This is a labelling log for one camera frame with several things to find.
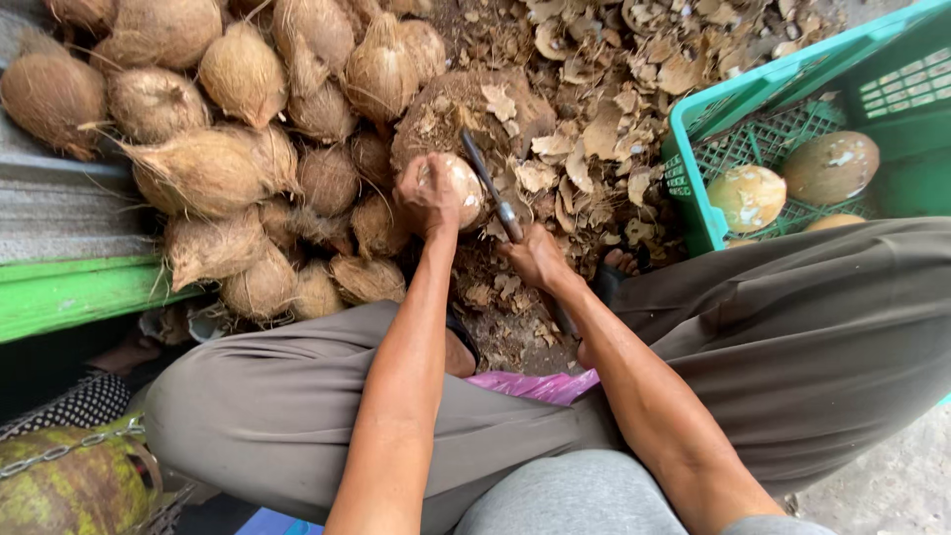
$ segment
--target green plastic crate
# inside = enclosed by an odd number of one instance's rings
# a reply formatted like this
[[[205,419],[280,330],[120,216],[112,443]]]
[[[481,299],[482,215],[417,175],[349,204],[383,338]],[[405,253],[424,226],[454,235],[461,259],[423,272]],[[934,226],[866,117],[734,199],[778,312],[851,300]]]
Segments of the green plastic crate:
[[[690,255],[720,250],[727,238],[799,232],[832,213],[951,215],[948,29],[951,0],[922,0],[679,102],[661,155]],[[710,180],[745,164],[779,170],[805,141],[846,129],[881,151],[862,194],[828,206],[790,199],[766,228],[728,232],[707,198]]]

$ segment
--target gray pants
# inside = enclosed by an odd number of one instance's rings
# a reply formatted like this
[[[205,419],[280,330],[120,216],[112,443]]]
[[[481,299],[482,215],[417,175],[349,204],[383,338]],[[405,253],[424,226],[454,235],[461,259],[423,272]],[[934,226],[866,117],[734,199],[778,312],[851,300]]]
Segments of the gray pants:
[[[611,308],[688,382],[769,492],[802,489],[951,389],[951,218],[710,253],[629,279]],[[377,303],[196,348],[148,394],[152,451],[321,522],[396,311]],[[532,459],[623,447],[600,388],[561,407],[446,376],[422,532],[446,532]]]

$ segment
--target pink plastic bag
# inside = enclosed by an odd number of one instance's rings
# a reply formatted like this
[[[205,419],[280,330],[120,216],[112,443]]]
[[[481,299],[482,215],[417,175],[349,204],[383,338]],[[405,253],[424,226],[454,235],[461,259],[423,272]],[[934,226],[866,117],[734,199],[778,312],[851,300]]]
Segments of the pink plastic bag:
[[[600,383],[601,379],[597,376],[597,371],[589,369],[576,377],[567,373],[529,377],[508,371],[487,371],[469,377],[466,381],[493,392],[568,406],[574,398]]]

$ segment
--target peeled coconut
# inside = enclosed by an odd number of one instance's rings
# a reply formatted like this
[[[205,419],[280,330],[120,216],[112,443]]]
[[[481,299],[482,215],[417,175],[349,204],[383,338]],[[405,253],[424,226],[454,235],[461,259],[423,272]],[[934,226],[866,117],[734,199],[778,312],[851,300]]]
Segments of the peeled coconut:
[[[276,0],[274,41],[284,59],[293,63],[295,38],[304,38],[318,63],[340,73],[354,49],[350,20],[335,0]]]
[[[222,281],[222,301],[243,318],[264,321],[291,306],[297,274],[269,241],[264,255],[245,271]]]
[[[865,218],[859,217],[857,215],[852,215],[850,213],[836,213],[832,215],[827,215],[826,217],[820,217],[819,219],[813,221],[808,227],[803,230],[803,232],[811,232],[813,230],[825,230],[827,228],[835,227],[844,227],[846,225],[855,225],[856,223],[864,223]]]
[[[202,94],[168,69],[129,69],[108,80],[109,113],[135,143],[164,143],[188,129],[211,126]]]
[[[0,77],[0,103],[29,133],[88,161],[106,120],[106,80],[45,34],[24,30],[20,55]]]
[[[283,129],[275,125],[255,130],[242,125],[221,125],[216,130],[245,142],[251,160],[262,171],[262,185],[268,193],[300,193],[298,155]]]
[[[299,177],[304,204],[319,216],[343,212],[359,193],[359,173],[345,145],[308,150],[301,158]]]
[[[419,86],[446,73],[446,46],[442,35],[429,23],[407,20],[399,23],[399,35],[417,68]]]
[[[772,223],[786,203],[786,181],[767,168],[732,168],[707,186],[710,204],[727,216],[733,232],[752,232]]]
[[[264,233],[279,248],[291,248],[297,243],[297,234],[288,225],[290,215],[291,205],[283,197],[271,197],[261,203]]]
[[[360,176],[381,188],[393,187],[390,146],[372,131],[363,131],[353,139],[354,164]]]
[[[222,35],[216,0],[122,0],[112,34],[93,49],[90,63],[103,73],[116,67],[194,67]]]
[[[208,96],[232,115],[262,129],[287,104],[287,77],[281,59],[256,27],[237,22],[215,39],[198,67]]]
[[[266,241],[257,206],[224,218],[171,217],[165,258],[172,268],[172,290],[251,268],[263,256]]]
[[[353,305],[385,300],[402,303],[406,298],[406,280],[390,260],[337,255],[330,260],[330,273],[340,285],[340,296]]]
[[[380,131],[403,114],[413,101],[419,78],[416,60],[403,46],[398,22],[383,13],[370,23],[366,39],[347,61],[347,98]]]
[[[789,196],[813,205],[841,203],[868,186],[879,168],[879,147],[859,132],[834,132],[789,154],[783,176]]]
[[[116,19],[116,0],[44,0],[53,18],[105,35]]]
[[[120,145],[139,166],[136,182],[166,213],[223,217],[265,199],[270,177],[250,145],[214,129],[193,129],[156,146]]]
[[[345,140],[357,127],[357,115],[330,69],[297,36],[290,64],[290,99],[287,113],[296,130],[324,144]]]
[[[397,218],[393,203],[373,194],[359,202],[350,219],[364,258],[395,256],[410,242],[410,231]]]
[[[297,320],[313,320],[340,312],[347,305],[327,272],[327,263],[313,261],[298,271],[291,312]]]

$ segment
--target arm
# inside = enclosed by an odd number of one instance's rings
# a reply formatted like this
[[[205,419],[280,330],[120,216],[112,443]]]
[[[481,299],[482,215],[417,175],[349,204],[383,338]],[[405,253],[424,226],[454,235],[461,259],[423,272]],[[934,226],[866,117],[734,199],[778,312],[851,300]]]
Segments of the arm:
[[[421,185],[429,165],[433,180]],[[417,158],[398,178],[401,216],[426,240],[406,300],[370,365],[327,533],[419,533],[446,360],[446,298],[458,201],[441,160]]]
[[[548,231],[536,225],[501,252],[526,283],[571,314],[625,441],[690,533],[714,535],[746,516],[784,514],[687,383],[571,271]]]

